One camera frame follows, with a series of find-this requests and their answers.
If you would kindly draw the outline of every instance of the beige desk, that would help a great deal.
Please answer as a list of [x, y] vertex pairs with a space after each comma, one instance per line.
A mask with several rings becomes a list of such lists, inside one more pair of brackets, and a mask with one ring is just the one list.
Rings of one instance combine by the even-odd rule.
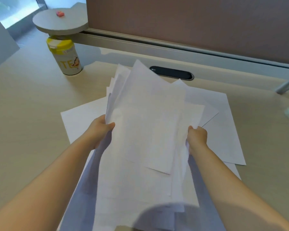
[[189, 86], [227, 93], [247, 163], [237, 166], [241, 178], [289, 220], [289, 119], [283, 114], [289, 94], [268, 90], [282, 80], [92, 47], [99, 56], [83, 58], [96, 60], [92, 69], [66, 77], [46, 37], [41, 33], [0, 66], [0, 207], [69, 145], [60, 112], [104, 97], [116, 63], [130, 66], [128, 57], [193, 68], [201, 73]]

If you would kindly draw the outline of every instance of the floor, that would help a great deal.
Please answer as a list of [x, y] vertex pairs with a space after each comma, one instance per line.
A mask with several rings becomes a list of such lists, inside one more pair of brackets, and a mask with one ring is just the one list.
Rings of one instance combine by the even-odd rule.
[[36, 27], [34, 27], [28, 30], [27, 32], [23, 33], [23, 35], [17, 38], [15, 41], [20, 48], [23, 48], [38, 33], [39, 33], [39, 30], [37, 30]]

